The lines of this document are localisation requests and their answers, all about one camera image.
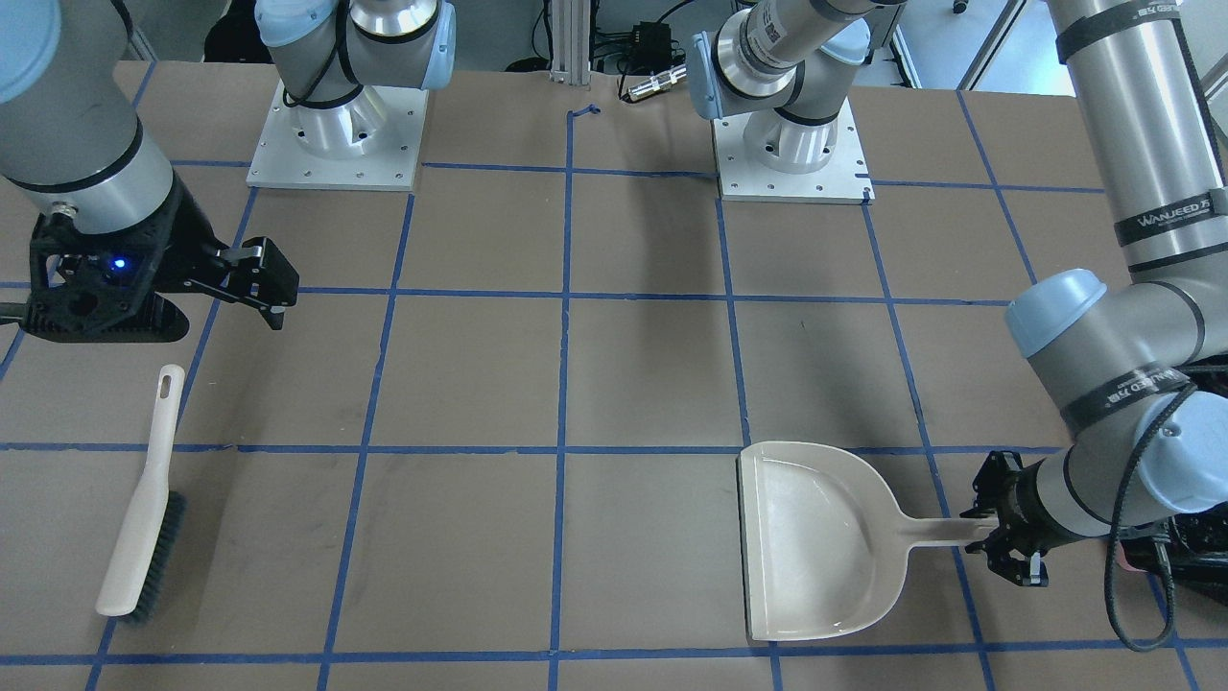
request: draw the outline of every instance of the light blue joint cap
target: light blue joint cap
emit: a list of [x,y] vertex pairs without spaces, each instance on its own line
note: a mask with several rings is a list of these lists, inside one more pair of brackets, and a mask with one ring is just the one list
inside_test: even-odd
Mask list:
[[59,0],[0,4],[0,103],[25,93],[43,76],[60,44]]
[[1041,280],[1006,308],[1006,325],[1024,358],[1039,353],[1095,304],[1109,286],[1087,269]]
[[457,59],[457,11],[451,2],[440,6],[440,20],[435,27],[435,47],[426,63],[422,88],[443,88],[452,81],[452,65]]
[[269,48],[290,45],[316,31],[336,9],[336,0],[257,0],[255,23]]
[[869,54],[869,25],[866,20],[857,20],[840,29],[824,43],[819,50],[840,60],[846,65],[860,65],[866,61]]
[[[1157,396],[1135,441],[1176,394]],[[1138,464],[1147,492],[1170,512],[1192,514],[1228,502],[1228,400],[1196,392],[1160,428]]]
[[721,113],[721,88],[712,64],[712,43],[706,33],[691,37],[686,48],[686,88],[699,117],[715,120]]

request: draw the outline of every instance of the brush bristles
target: brush bristles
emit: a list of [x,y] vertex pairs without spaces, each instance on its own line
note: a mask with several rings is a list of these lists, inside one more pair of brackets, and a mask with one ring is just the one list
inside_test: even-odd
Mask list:
[[157,604],[157,595],[162,590],[162,578],[166,574],[171,560],[171,550],[174,547],[174,539],[179,535],[179,527],[183,525],[183,513],[188,508],[188,501],[178,492],[171,492],[166,501],[166,513],[162,514],[162,528],[157,534],[157,544],[154,546],[154,556],[150,558],[150,569],[145,573],[145,584],[141,585],[141,595],[136,600],[136,609],[119,617],[126,623],[144,623]]

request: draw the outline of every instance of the hand brush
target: hand brush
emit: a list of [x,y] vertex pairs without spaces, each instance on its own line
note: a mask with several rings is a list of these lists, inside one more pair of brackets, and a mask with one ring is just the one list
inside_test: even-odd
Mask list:
[[145,470],[128,503],[95,605],[101,615],[140,623],[149,619],[157,600],[187,508],[183,496],[169,491],[171,449],[184,379],[179,366],[166,366],[158,373]]

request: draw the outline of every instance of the dustpan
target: dustpan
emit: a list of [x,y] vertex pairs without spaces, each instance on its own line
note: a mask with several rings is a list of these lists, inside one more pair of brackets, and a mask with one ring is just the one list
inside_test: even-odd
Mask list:
[[914,547],[962,546],[997,523],[905,515],[873,468],[833,447],[764,442],[738,458],[747,621],[755,641],[813,641],[883,619]]

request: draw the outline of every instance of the metal base plate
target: metal base plate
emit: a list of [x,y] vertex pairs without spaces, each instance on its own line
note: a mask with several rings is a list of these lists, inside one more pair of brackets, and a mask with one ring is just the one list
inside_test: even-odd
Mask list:
[[817,172],[783,173],[760,163],[747,151],[742,131],[750,113],[712,122],[716,167],[721,195],[744,201],[801,201],[809,204],[861,204],[874,199],[861,136],[846,99],[836,117],[836,145],[831,160]]
[[426,122],[426,92],[375,86],[388,106],[388,126],[397,128],[386,151],[357,158],[322,158],[298,144],[290,108],[281,104],[282,85],[273,93],[260,142],[247,171],[251,187],[279,189],[373,189],[411,191]]

